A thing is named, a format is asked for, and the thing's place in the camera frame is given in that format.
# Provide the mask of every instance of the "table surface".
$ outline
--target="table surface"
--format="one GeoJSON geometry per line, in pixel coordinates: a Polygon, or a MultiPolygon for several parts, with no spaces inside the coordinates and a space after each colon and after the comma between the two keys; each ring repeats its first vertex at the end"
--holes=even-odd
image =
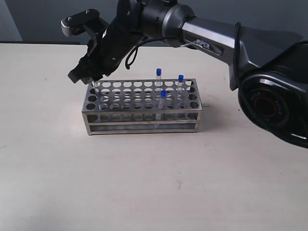
{"type": "Polygon", "coordinates": [[[253,125],[226,64],[141,48],[106,79],[196,78],[199,133],[88,136],[85,46],[0,44],[1,231],[307,230],[308,151],[253,125]]]}

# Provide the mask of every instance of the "red ring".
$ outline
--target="red ring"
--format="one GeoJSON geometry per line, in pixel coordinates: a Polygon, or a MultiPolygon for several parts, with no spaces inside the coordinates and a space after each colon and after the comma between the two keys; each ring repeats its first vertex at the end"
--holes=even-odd
{"type": "Polygon", "coordinates": [[[259,110],[257,109],[257,101],[258,101],[258,100],[261,100],[261,99],[264,99],[264,100],[269,101],[269,102],[274,106],[275,111],[274,111],[274,113],[271,114],[271,115],[264,115],[264,114],[262,114],[262,113],[260,113],[260,114],[261,114],[263,117],[267,117],[267,118],[274,117],[274,116],[276,115],[276,113],[277,113],[277,107],[276,107],[275,103],[273,102],[273,100],[271,100],[270,98],[267,98],[267,97],[264,97],[264,96],[259,96],[259,97],[257,97],[257,98],[255,99],[255,109],[256,109],[257,111],[259,111],[259,110]]]}

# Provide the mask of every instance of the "blue-capped test tube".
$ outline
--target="blue-capped test tube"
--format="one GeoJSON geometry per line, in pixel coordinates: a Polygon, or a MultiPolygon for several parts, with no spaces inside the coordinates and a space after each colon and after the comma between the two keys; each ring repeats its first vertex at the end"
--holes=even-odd
{"type": "MultiPolygon", "coordinates": [[[[166,96],[167,96],[167,91],[166,90],[162,90],[161,97],[159,98],[159,102],[158,102],[158,109],[159,110],[163,110],[164,109],[164,104],[165,104],[166,96]]],[[[156,120],[161,120],[161,119],[162,119],[162,114],[161,113],[157,113],[156,114],[156,120]]]]}
{"type": "Polygon", "coordinates": [[[183,81],[184,81],[184,75],[179,75],[179,81],[178,81],[178,96],[182,96],[183,93],[183,81]]]}
{"type": "Polygon", "coordinates": [[[156,69],[156,95],[159,97],[161,94],[161,87],[162,87],[162,69],[156,69]]]}

